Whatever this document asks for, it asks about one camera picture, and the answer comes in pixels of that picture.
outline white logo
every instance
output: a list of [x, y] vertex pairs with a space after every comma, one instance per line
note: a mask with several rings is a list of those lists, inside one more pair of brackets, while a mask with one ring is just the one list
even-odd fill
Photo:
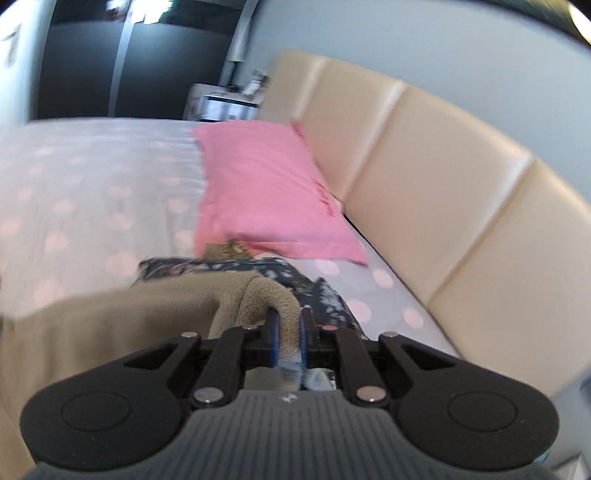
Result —
[[281, 399], [285, 402], [285, 403], [291, 403], [294, 402], [296, 400], [299, 399], [299, 397], [297, 395], [294, 395], [293, 393], [289, 393], [283, 397], [281, 397]]

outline polka dot bed sheet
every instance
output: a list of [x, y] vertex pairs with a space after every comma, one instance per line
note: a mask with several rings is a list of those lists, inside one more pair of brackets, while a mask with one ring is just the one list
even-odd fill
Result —
[[[0, 134], [0, 311], [127, 287], [140, 260], [190, 257], [206, 178], [192, 122], [75, 119]], [[366, 334], [386, 330], [455, 355], [436, 322], [357, 233], [368, 267], [293, 260], [324, 277]]]

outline white door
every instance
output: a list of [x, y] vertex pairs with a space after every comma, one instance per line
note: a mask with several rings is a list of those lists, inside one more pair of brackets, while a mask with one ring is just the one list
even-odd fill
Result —
[[35, 49], [46, 0], [17, 0], [0, 15], [0, 127], [30, 119]]

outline brown fleece fabric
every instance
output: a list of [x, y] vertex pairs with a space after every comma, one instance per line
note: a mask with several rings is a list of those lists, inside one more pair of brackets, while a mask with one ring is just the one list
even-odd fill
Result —
[[281, 316], [281, 350], [299, 360], [300, 306], [284, 287], [258, 273], [200, 273], [77, 297], [28, 317], [0, 317], [0, 480], [16, 480], [33, 461], [17, 429], [37, 391], [180, 332], [216, 338], [236, 325]]

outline wall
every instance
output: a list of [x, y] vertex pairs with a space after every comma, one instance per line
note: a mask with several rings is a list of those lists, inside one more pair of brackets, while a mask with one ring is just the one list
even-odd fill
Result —
[[282, 48], [360, 64], [461, 106], [591, 200], [591, 48], [486, 4], [262, 0], [244, 81]]
[[0, 16], [0, 39], [21, 24], [15, 61], [7, 63], [10, 41], [0, 42], [0, 127], [30, 118], [36, 49], [45, 0], [17, 0]]

